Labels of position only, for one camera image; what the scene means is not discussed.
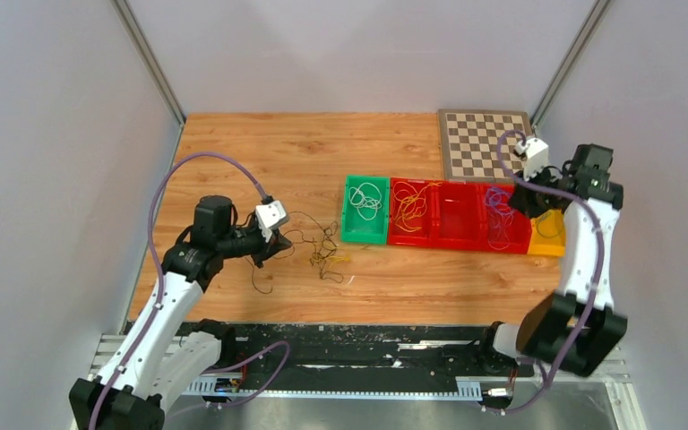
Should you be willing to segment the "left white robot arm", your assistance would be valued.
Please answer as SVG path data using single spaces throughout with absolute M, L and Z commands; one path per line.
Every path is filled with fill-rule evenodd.
M 270 196 L 245 222 L 226 196 L 208 195 L 194 209 L 193 223 L 167 250 L 141 316 L 114 355 L 90 379 L 69 392 L 80 429 L 160 429 L 182 392 L 213 367 L 227 371 L 238 358 L 233 327 L 204 320 L 185 344 L 167 353 L 182 321 L 204 296 L 225 261 L 249 257 L 261 268 L 291 243 L 280 233 L 289 215 Z

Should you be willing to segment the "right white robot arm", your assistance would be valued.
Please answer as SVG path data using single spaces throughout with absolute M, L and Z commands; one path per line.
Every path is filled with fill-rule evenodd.
M 516 143 L 522 159 L 510 207 L 533 219 L 563 215 L 565 254 L 557 289 L 519 324 L 497 322 L 476 349 L 481 370 L 498 374 L 512 358 L 530 357 L 580 377 L 598 368 L 627 331 L 610 288 L 610 252 L 624 190 L 610 179 L 610 148 L 580 144 L 559 177 L 538 138 Z

